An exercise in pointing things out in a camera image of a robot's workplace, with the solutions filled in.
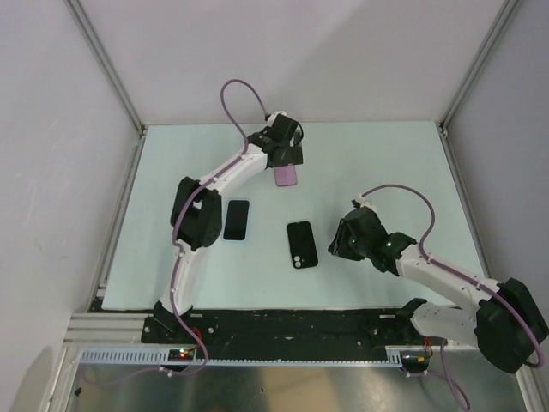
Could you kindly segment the right aluminium frame post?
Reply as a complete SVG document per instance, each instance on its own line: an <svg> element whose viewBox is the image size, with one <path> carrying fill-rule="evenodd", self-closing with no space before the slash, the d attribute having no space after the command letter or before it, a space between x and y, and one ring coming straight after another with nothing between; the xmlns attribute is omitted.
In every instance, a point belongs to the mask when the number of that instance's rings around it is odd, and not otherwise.
<svg viewBox="0 0 549 412"><path fill-rule="evenodd" d="M472 63L469 65L465 76L439 122L438 127L444 136L448 134L449 127L456 114L460 111L463 104L466 102L466 99L473 91L475 84L480 79L482 72L490 62L492 55L497 50L505 33L509 29L511 22L514 20L522 5L522 0L506 0L503 2L485 38L480 44L479 50L475 53Z"/></svg>

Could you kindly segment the pink smartphone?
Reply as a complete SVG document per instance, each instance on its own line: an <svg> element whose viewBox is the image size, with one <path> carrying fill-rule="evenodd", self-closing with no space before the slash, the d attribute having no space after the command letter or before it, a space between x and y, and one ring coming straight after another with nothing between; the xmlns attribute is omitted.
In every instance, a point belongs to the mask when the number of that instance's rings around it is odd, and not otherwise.
<svg viewBox="0 0 549 412"><path fill-rule="evenodd" d="M278 187L295 186L298 183L296 166L276 167L274 169L274 180Z"/></svg>

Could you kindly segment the black phone case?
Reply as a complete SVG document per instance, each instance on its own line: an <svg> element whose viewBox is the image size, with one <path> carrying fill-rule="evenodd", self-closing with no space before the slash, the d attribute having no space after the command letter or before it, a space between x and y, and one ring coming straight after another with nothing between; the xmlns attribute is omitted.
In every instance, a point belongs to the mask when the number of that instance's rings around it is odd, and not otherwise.
<svg viewBox="0 0 549 412"><path fill-rule="evenodd" d="M288 223L287 238L294 269L303 270L318 265L316 242L308 221Z"/></svg>

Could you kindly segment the aluminium front frame rail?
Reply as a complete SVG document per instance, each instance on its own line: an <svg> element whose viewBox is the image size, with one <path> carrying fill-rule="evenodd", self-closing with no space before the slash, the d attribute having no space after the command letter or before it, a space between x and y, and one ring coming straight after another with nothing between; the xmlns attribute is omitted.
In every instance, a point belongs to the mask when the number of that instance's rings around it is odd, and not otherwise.
<svg viewBox="0 0 549 412"><path fill-rule="evenodd" d="M63 342L82 346L140 343L147 317L143 313L75 313Z"/></svg>

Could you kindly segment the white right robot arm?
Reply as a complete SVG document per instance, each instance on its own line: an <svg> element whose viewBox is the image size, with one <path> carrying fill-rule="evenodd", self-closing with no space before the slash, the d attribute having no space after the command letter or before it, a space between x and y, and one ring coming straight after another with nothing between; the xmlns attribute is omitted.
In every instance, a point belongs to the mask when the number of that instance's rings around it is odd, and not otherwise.
<svg viewBox="0 0 549 412"><path fill-rule="evenodd" d="M358 207L339 220L329 253L369 260L380 272L416 282L450 301L410 300L399 312L397 336L408 344L436 337L478 349L496 368L515 373L542 367L548 326L522 282L498 282L443 263L404 233L388 233L377 213Z"/></svg>

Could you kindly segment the right controller board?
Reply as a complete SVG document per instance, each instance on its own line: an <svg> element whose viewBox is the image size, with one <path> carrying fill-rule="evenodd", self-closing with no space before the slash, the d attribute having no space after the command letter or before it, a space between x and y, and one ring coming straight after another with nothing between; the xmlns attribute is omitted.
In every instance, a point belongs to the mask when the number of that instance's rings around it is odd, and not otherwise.
<svg viewBox="0 0 549 412"><path fill-rule="evenodd" d="M401 356L401 370L411 375L426 374L431 357L419 354L403 354Z"/></svg>

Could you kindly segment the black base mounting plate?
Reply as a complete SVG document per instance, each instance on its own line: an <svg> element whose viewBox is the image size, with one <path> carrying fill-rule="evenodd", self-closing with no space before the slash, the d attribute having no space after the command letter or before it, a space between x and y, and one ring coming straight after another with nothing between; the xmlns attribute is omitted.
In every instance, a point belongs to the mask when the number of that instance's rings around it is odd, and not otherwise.
<svg viewBox="0 0 549 412"><path fill-rule="evenodd" d="M418 332L396 308L329 310L191 310L170 332L153 316L145 319L141 343L195 347L193 330L211 354L289 356L299 360L380 359L391 347L439 345L434 332Z"/></svg>

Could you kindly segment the left controller board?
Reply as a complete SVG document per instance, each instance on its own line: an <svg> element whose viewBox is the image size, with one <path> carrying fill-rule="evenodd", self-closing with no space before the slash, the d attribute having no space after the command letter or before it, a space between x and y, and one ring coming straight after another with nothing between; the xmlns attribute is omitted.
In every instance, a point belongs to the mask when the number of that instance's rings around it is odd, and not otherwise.
<svg viewBox="0 0 549 412"><path fill-rule="evenodd" d="M194 348L170 349L168 352L169 361L192 361L196 356Z"/></svg>

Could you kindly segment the aluminium frame post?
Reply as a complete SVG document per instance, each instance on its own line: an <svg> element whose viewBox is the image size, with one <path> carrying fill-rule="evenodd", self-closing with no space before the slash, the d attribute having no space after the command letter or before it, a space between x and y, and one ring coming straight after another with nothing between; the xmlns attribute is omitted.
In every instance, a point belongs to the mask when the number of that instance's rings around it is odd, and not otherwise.
<svg viewBox="0 0 549 412"><path fill-rule="evenodd" d="M479 50L475 53L472 63L469 65L465 76L439 122L438 127L444 136L448 134L449 127L456 114L460 111L463 104L466 102L466 99L473 91L475 84L480 79L482 72L490 62L492 55L497 50L505 33L509 29L511 22L514 20L522 5L522 0L506 0L503 2L485 38L480 44Z"/></svg>
<svg viewBox="0 0 549 412"><path fill-rule="evenodd" d="M63 3L75 21L77 28L86 41L92 55L100 67L100 70L104 74L107 83L111 87L112 92L124 109L124 112L132 124L133 129L136 131L138 136L142 136L146 130L146 126L142 122L138 111L132 103L126 87L124 86L122 79L113 64L107 49L103 45L94 24L83 7L82 2L78 0L64 0Z"/></svg>

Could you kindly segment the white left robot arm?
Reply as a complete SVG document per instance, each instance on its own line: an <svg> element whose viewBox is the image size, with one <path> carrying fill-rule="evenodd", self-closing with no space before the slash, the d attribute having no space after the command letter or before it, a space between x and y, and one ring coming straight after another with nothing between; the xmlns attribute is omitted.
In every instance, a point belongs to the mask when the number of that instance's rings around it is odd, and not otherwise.
<svg viewBox="0 0 549 412"><path fill-rule="evenodd" d="M190 321L182 315L193 305L205 251L221 234L223 197L266 169L301 165L303 136L298 121L276 112L220 167L200 179L179 182L171 215L176 262L166 291L154 305L154 319L169 341L182 342L190 334Z"/></svg>

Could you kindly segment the teal smartphone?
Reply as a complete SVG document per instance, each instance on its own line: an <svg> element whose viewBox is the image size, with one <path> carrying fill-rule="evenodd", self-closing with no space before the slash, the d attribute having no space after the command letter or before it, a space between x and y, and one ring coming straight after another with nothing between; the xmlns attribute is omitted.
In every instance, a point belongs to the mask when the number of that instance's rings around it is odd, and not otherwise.
<svg viewBox="0 0 549 412"><path fill-rule="evenodd" d="M228 202L223 233L224 240L245 240L249 211L250 202L248 200L235 199Z"/></svg>

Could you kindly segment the controller board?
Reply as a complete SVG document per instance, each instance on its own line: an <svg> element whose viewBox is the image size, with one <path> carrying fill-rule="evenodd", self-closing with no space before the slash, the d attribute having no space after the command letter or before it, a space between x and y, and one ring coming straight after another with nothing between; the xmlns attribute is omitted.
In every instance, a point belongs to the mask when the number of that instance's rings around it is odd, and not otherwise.
<svg viewBox="0 0 549 412"><path fill-rule="evenodd" d="M419 354L403 354L401 356L401 370L411 375L426 374L431 357Z"/></svg>
<svg viewBox="0 0 549 412"><path fill-rule="evenodd" d="M196 356L194 348L170 349L168 352L169 361L192 361Z"/></svg>

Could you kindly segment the left aluminium frame post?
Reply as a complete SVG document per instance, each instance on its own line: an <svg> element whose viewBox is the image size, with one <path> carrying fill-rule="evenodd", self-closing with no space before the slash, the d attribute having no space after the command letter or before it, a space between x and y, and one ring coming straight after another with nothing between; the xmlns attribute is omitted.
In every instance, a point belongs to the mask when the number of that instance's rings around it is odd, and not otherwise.
<svg viewBox="0 0 549 412"><path fill-rule="evenodd" d="M132 124L133 129L136 131L138 136L142 136L146 130L146 126L142 122L138 111L132 103L126 87L124 86L122 79L113 64L107 49L103 45L94 24L83 7L82 2L78 0L64 0L63 3L75 21L77 28L86 41L92 55L100 67L100 70L104 74L107 83L111 87L112 92L124 109L124 112Z"/></svg>

